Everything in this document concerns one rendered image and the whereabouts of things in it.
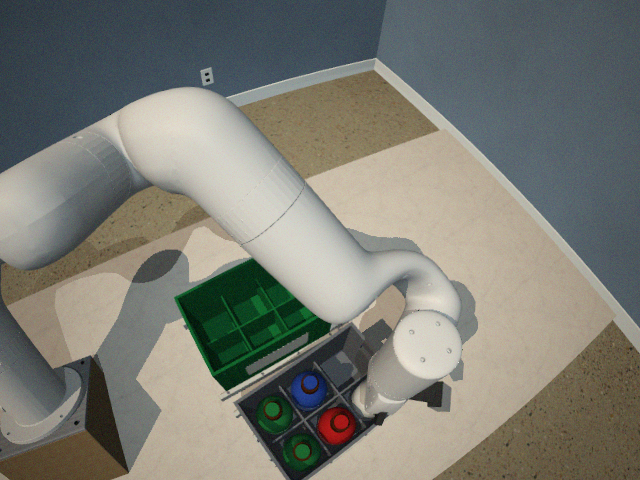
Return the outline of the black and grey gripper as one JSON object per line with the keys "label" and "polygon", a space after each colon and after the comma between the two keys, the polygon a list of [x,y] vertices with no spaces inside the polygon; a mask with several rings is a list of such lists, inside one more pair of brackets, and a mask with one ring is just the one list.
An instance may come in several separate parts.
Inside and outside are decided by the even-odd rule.
{"label": "black and grey gripper", "polygon": [[[378,350],[379,351],[379,350]],[[377,352],[378,352],[377,351]],[[371,357],[368,365],[366,393],[365,393],[365,411],[375,415],[374,424],[382,426],[386,414],[392,415],[397,412],[405,401],[393,401],[381,396],[372,386],[370,380],[370,364],[377,352]]]}

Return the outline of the grey bottle crate with dividers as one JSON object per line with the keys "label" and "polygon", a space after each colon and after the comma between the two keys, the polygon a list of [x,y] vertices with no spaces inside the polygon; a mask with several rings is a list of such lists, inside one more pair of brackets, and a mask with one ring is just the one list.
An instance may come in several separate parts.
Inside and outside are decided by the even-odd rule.
{"label": "grey bottle crate with dividers", "polygon": [[[272,376],[271,378],[269,378],[268,380],[266,380],[265,382],[263,382],[262,384],[260,384],[259,386],[251,390],[250,392],[248,392],[247,394],[245,394],[244,396],[242,396],[242,409],[244,409],[247,412],[246,414],[242,410],[242,417],[244,418],[244,420],[246,421],[246,423],[248,424],[248,426],[250,427],[250,429],[258,439],[258,441],[261,443],[261,445],[263,446],[267,454],[270,456],[270,458],[272,459],[272,461],[277,466],[277,468],[279,469],[279,471],[282,473],[282,475],[286,480],[291,480],[290,479],[291,477],[292,477],[292,480],[310,479],[312,476],[314,476],[316,473],[322,470],[325,466],[327,466],[329,463],[335,460],[338,456],[344,453],[347,449],[349,449],[352,445],[358,442],[362,437],[364,437],[367,433],[369,433],[372,429],[374,429],[377,426],[374,424],[373,419],[363,421],[364,422],[363,423],[362,420],[358,417],[358,415],[354,412],[354,410],[348,404],[348,400],[352,392],[361,383],[363,383],[364,381],[367,381],[368,364],[371,358],[363,350],[362,346],[370,354],[371,357],[377,352],[375,348],[370,344],[370,342],[364,337],[364,335],[359,331],[359,329],[351,321],[345,327],[337,331],[328,339],[326,339],[325,341],[320,343],[318,346],[310,350],[308,353],[306,353],[305,355],[303,355],[302,357],[294,361],[292,364],[290,364],[289,366],[287,366],[286,368],[284,368],[283,370],[281,370],[280,372],[278,372],[277,374],[275,374],[274,376]],[[290,391],[291,383],[298,374],[305,371],[314,371],[320,374],[322,377],[324,377],[327,384],[327,388],[328,388],[326,398],[322,404],[323,406],[321,405],[316,411],[312,411],[312,412],[304,412],[297,409],[295,405],[292,403],[292,399],[291,399],[291,391]],[[347,390],[349,388],[350,390]],[[255,415],[256,407],[258,406],[259,402],[263,398],[266,398],[268,396],[273,396],[273,395],[280,396],[286,399],[290,403],[293,410],[293,423],[291,425],[292,428],[290,427],[291,429],[286,431],[284,434],[281,434],[281,436],[271,435],[265,432],[258,424],[256,420],[256,415]],[[326,409],[320,410],[320,409],[324,409],[323,407]],[[352,440],[352,442],[347,441],[343,443],[343,445],[340,444],[336,446],[331,446],[331,445],[325,444],[324,442],[322,443],[322,441],[318,437],[317,430],[316,430],[318,420],[326,410],[332,407],[346,408],[355,417],[356,430],[354,435],[356,436],[351,438],[351,439],[355,439],[355,440]],[[245,414],[249,415],[254,425],[249,421],[250,419]],[[298,419],[298,417],[302,419]],[[313,417],[313,419],[308,420],[310,419],[309,417]],[[372,424],[372,426],[370,424]],[[366,425],[370,425],[370,426],[366,427]],[[254,426],[256,429],[254,428]],[[300,428],[296,428],[297,426]],[[363,430],[366,430],[366,431],[362,432]],[[288,436],[287,433],[290,435]],[[285,463],[283,458],[284,443],[291,436],[298,433],[309,434],[313,437],[315,436],[314,438],[318,441],[321,448],[321,457],[317,464],[321,466],[316,466],[312,468],[311,470],[309,470],[310,472],[307,472],[307,471],[300,472],[300,471],[292,470]],[[276,441],[281,441],[281,442],[276,442]],[[270,448],[272,448],[273,450],[271,451]],[[340,449],[336,450],[337,448],[340,448]],[[275,458],[276,455],[273,452],[275,452],[278,459]],[[335,452],[338,452],[338,453],[335,454]],[[325,459],[329,459],[329,460],[325,460]],[[288,474],[287,472],[289,472],[290,474]],[[289,477],[288,475],[291,475],[291,477]],[[299,477],[299,476],[303,476],[303,477]]]}

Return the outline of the red bottle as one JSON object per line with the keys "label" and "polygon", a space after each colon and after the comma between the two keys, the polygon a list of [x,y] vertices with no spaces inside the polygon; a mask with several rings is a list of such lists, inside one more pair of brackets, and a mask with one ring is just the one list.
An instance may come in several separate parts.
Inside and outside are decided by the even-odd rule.
{"label": "red bottle", "polygon": [[349,410],[342,407],[332,407],[322,414],[316,430],[322,442],[336,446],[352,438],[356,430],[356,421]]}

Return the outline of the green crate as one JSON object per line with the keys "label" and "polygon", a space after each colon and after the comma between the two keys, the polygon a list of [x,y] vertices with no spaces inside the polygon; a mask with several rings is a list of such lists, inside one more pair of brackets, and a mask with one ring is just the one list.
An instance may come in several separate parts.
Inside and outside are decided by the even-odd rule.
{"label": "green crate", "polygon": [[190,318],[185,313],[185,323],[211,375],[227,391],[331,328],[253,258],[190,289],[185,311]]}

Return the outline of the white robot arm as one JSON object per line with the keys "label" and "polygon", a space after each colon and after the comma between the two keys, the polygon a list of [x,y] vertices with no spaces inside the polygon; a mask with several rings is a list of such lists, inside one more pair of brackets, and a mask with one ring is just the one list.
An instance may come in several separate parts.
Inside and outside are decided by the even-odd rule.
{"label": "white robot arm", "polygon": [[194,200],[328,323],[353,320],[393,283],[406,304],[371,362],[371,383],[389,400],[450,412],[452,388],[439,380],[462,355],[462,302],[445,273],[415,251],[365,250],[234,103],[181,87],[136,100],[0,174],[0,427],[10,442],[59,429],[83,381],[72,368],[52,368],[12,316],[1,265],[31,271],[58,261],[151,183]]}

